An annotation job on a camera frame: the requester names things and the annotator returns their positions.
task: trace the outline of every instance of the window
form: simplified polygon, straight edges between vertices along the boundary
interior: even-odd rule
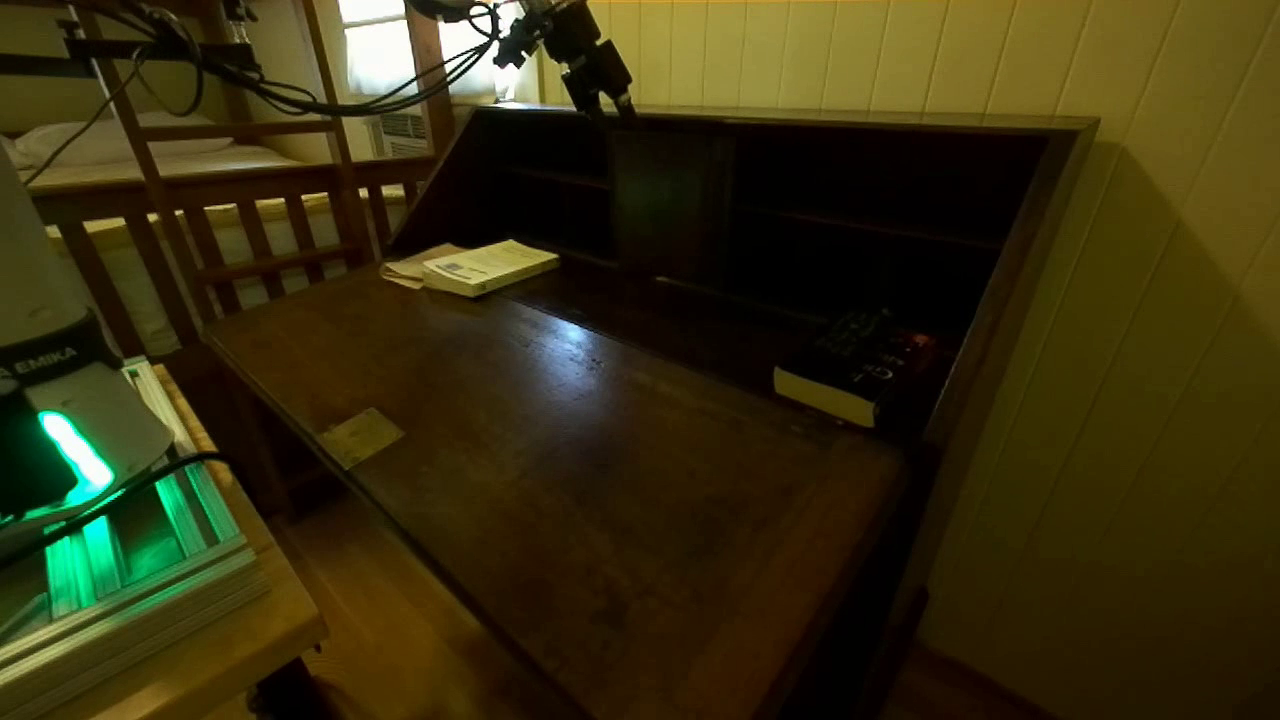
[[[394,84],[404,84],[412,68],[412,44],[409,44],[409,21],[404,0],[339,0],[344,16],[344,38],[346,38],[346,86],[357,97],[379,97]],[[519,3],[501,3],[501,28],[508,28],[519,16]],[[439,24],[439,54],[456,54],[462,49],[475,49],[481,33],[473,24]],[[531,60],[523,71],[495,68],[492,53],[459,78],[453,84],[453,100],[536,100],[519,86],[531,86],[536,68]]]

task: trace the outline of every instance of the wooden desk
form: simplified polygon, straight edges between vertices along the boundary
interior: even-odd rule
[[[777,706],[905,492],[891,443],[765,391],[786,333],[569,264],[492,298],[359,271],[210,347],[310,448],[383,411],[344,481],[562,711],[651,720]]]
[[[169,385],[169,395],[195,443],[210,448],[180,386],[169,374],[160,379]],[[255,550],[264,595],[131,665],[127,671],[116,671],[99,688],[62,702],[61,715],[202,715],[249,697],[264,677],[325,639],[318,609],[271,541],[267,525],[253,511],[236,477],[225,463],[210,463],[210,477]]]

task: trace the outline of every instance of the wooden floor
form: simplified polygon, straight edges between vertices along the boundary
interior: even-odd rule
[[[277,537],[326,616],[326,639],[302,665],[339,715],[517,720],[548,715],[527,706],[557,702],[359,498],[335,497],[300,521],[277,525]],[[958,665],[922,649],[908,650],[883,720],[970,715],[1030,720],[1039,711]]]

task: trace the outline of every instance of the dark wood surface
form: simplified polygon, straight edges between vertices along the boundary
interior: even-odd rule
[[[768,711],[905,492],[900,448],[772,400],[786,316],[608,268],[492,298],[357,271],[210,328],[302,438],[588,715]]]

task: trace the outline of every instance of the green light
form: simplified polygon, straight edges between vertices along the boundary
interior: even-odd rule
[[[62,411],[39,411],[39,429],[78,481],[69,492],[69,503],[93,498],[116,481],[116,471],[96,454],[96,448],[78,435],[78,429]]]

